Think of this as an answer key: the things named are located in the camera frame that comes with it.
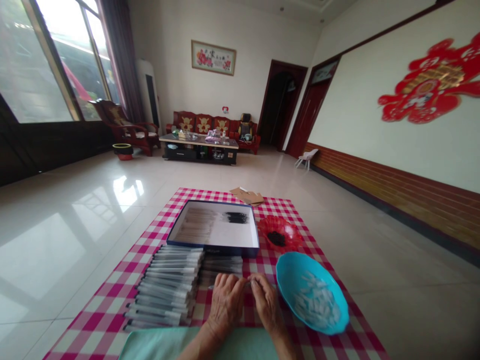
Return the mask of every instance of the blue bowl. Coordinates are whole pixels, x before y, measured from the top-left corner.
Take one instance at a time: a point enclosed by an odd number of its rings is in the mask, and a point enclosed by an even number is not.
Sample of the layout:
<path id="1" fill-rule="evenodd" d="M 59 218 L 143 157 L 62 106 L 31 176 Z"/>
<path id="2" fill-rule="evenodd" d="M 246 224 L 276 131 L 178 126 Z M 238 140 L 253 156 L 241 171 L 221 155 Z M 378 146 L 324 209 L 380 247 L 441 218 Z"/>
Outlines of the blue bowl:
<path id="1" fill-rule="evenodd" d="M 322 279 L 325 283 L 327 283 L 328 289 L 333 294 L 333 298 L 338 304 L 341 312 L 340 319 L 335 326 L 318 328 L 309 323 L 305 318 L 301 317 L 295 311 L 294 295 L 299 294 L 301 289 L 308 287 L 307 282 L 302 279 L 302 276 L 306 276 L 305 273 L 307 271 L 311 272 L 317 278 Z M 317 261 L 299 252 L 287 252 L 280 256 L 278 262 L 276 263 L 276 280 L 278 282 L 280 293 L 290 307 L 291 311 L 309 328 L 326 335 L 340 334 L 345 331 L 345 328 L 350 321 L 347 300 L 345 299 L 340 286 L 334 280 L 332 275 L 330 275 L 330 273 Z"/>

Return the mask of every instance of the white tile floor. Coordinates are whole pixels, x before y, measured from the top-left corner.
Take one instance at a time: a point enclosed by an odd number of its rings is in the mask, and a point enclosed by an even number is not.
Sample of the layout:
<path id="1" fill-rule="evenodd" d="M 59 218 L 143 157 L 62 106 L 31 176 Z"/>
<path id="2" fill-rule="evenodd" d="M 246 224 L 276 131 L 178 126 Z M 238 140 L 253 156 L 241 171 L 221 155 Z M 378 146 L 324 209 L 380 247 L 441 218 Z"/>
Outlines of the white tile floor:
<path id="1" fill-rule="evenodd" d="M 392 359 L 478 351 L 480 270 L 295 159 L 105 153 L 0 188 L 0 354 L 41 359 L 179 187 L 291 199 Z"/>

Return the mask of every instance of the red curtain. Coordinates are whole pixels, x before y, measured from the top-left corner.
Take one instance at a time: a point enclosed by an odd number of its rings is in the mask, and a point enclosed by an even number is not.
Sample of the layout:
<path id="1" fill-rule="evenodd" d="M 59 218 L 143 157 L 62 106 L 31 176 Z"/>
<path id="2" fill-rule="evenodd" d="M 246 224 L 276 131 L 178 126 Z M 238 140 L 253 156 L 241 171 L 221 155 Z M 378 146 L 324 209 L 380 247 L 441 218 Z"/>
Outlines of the red curtain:
<path id="1" fill-rule="evenodd" d="M 145 122 L 127 0 L 97 0 L 97 4 L 123 111 L 132 123 Z"/>

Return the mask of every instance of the wooden wainscoting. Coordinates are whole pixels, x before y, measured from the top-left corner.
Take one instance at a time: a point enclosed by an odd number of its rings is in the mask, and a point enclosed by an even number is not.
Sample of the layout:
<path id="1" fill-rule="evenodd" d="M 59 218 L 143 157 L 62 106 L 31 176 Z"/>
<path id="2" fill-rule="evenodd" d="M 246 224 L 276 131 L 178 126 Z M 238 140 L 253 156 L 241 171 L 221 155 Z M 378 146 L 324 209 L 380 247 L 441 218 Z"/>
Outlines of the wooden wainscoting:
<path id="1" fill-rule="evenodd" d="M 480 254 L 480 194 L 308 142 L 312 149 L 312 165 Z"/>

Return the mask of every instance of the red checkered tablecloth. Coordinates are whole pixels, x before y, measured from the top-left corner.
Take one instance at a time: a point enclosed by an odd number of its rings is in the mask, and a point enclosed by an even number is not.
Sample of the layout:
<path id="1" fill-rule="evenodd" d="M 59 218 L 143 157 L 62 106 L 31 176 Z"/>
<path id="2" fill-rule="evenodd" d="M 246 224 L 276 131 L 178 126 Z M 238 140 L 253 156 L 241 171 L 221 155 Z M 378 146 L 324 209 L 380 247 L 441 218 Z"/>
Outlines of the red checkered tablecloth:
<path id="1" fill-rule="evenodd" d="M 127 323 L 123 317 L 126 311 L 125 306 L 133 301 L 137 293 L 134 286 L 139 282 L 152 255 L 161 244 L 165 243 L 175 219 L 187 200 L 242 203 L 229 192 L 179 188 L 47 353 L 44 360 L 115 360 L 118 358 L 129 335 L 123 331 Z M 330 271 L 343 290 L 349 306 L 350 324 L 346 331 L 340 335 L 326 336 L 306 327 L 280 300 L 283 317 L 298 354 L 305 359 L 388 359 L 379 339 L 310 234 L 292 202 L 271 197 L 266 197 L 264 200 L 263 204 L 254 208 L 257 222 L 268 215 L 273 215 L 295 224 L 304 240 L 303 246 L 298 251 L 309 255 Z M 279 253 L 269 250 L 265 240 L 260 238 L 258 256 L 255 259 L 244 259 L 243 276 L 247 277 L 250 273 L 256 272 L 265 273 L 272 284 L 276 284 L 275 265 L 279 256 Z M 193 312 L 192 326 L 200 326 L 207 320 L 211 303 L 212 291 L 206 287 L 200 288 Z M 262 326 L 255 311 L 251 293 L 245 294 L 243 317 L 239 326 Z"/>

